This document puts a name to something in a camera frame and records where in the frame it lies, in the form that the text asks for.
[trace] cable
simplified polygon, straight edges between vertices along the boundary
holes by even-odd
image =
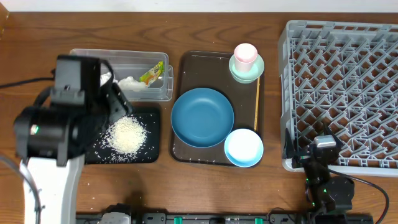
[[[19,85],[33,83],[33,82],[39,82],[39,81],[54,81],[54,77],[53,78],[50,78],[50,77],[33,78],[30,80],[23,80],[23,81],[19,81],[19,82],[15,82],[15,83],[7,83],[7,84],[0,85],[0,89],[19,86]]]
[[[279,209],[279,210],[282,210],[282,211],[286,211],[285,209],[280,208],[280,207],[275,207],[275,208],[271,209],[271,210],[269,211],[269,213],[267,214],[267,221],[269,221],[269,219],[270,219],[269,215],[270,215],[270,214],[272,213],[272,211],[274,211],[275,209]],[[288,216],[288,218],[290,219],[290,221],[292,221],[293,223],[296,223],[296,221],[295,221],[289,214],[286,214],[286,215]]]
[[[39,191],[36,186],[18,169],[18,166],[6,156],[0,156],[0,161],[3,161],[10,169],[12,169],[17,175],[27,182],[30,189],[32,190],[33,197],[35,198],[35,212],[36,212],[36,224],[40,224],[40,214],[42,213],[42,206],[40,204]]]
[[[33,102],[33,105],[38,107],[42,106],[46,99],[50,96],[51,89],[52,87],[49,86],[42,90],[39,95],[36,96],[36,100]]]
[[[308,190],[310,189],[310,184],[308,183],[308,181],[305,182],[305,199],[307,199],[308,202],[311,202],[310,200],[310,195]]]
[[[380,224],[381,221],[383,221],[384,217],[387,215],[388,208],[389,208],[389,205],[390,205],[390,198],[388,197],[388,194],[387,194],[387,192],[385,190],[383,190],[381,187],[379,187],[378,185],[376,185],[376,184],[374,184],[372,182],[369,182],[369,181],[366,181],[366,180],[363,180],[363,179],[360,179],[360,178],[357,178],[357,177],[353,177],[351,175],[342,174],[341,172],[337,172],[337,171],[331,170],[331,169],[326,168],[324,166],[320,166],[320,167],[322,167],[323,169],[328,170],[332,174],[337,174],[337,175],[340,175],[342,177],[346,177],[346,178],[349,178],[349,179],[352,179],[352,180],[356,180],[356,181],[361,182],[363,184],[367,184],[367,185],[369,185],[371,187],[374,187],[375,189],[378,189],[384,195],[384,197],[386,198],[386,205],[384,206],[383,213],[381,214],[379,220],[375,224]]]
[[[322,212],[322,210],[319,209],[319,210],[317,210],[314,214],[312,214],[311,223],[315,223],[315,217],[316,217],[317,215],[319,215],[321,212]]]

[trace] black cutting board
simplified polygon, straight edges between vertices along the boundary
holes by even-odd
[[[102,148],[101,140],[97,139],[86,152],[86,164],[132,164],[155,162],[159,156],[160,116],[158,113],[130,114],[148,131],[144,145],[138,150],[136,156],[126,157],[110,147]]]

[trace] pink cup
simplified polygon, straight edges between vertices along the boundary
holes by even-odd
[[[257,59],[257,49],[251,44],[239,44],[234,51],[235,68],[238,72],[248,72]]]

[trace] gray dish rack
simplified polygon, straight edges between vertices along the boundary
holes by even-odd
[[[398,177],[398,25],[289,21],[278,44],[280,131],[297,148],[322,121],[344,147],[331,169]]]

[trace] clear plastic container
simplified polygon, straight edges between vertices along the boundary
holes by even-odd
[[[150,85],[150,87],[136,90],[123,90],[129,101],[169,101],[173,94],[174,74],[173,67],[169,65],[169,56],[160,52],[136,52],[128,50],[93,50],[73,49],[72,55],[85,55],[108,60],[114,70],[115,79],[122,80],[129,76],[138,80],[143,74],[163,61],[165,72]],[[101,73],[108,69],[101,67]]]

